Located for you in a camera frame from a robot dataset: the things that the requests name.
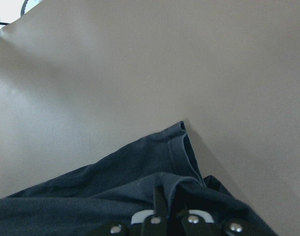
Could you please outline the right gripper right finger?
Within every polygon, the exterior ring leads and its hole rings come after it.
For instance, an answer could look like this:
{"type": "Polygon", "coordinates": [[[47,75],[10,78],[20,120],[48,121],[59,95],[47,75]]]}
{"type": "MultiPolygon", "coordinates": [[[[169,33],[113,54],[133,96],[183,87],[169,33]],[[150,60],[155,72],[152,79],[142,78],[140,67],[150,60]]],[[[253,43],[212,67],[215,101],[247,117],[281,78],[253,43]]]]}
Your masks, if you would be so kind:
{"type": "Polygon", "coordinates": [[[212,236],[214,219],[207,211],[188,209],[186,206],[176,213],[183,236],[212,236]]]}

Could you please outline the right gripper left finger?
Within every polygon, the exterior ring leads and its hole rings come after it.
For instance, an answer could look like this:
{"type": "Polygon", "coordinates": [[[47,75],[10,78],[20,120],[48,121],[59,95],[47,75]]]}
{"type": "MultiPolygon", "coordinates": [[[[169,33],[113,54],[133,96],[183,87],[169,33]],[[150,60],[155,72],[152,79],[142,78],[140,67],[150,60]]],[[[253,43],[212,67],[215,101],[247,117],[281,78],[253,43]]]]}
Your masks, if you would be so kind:
{"type": "Polygon", "coordinates": [[[153,189],[153,209],[143,210],[132,216],[130,235],[168,235],[168,206],[162,186],[153,189]]]}

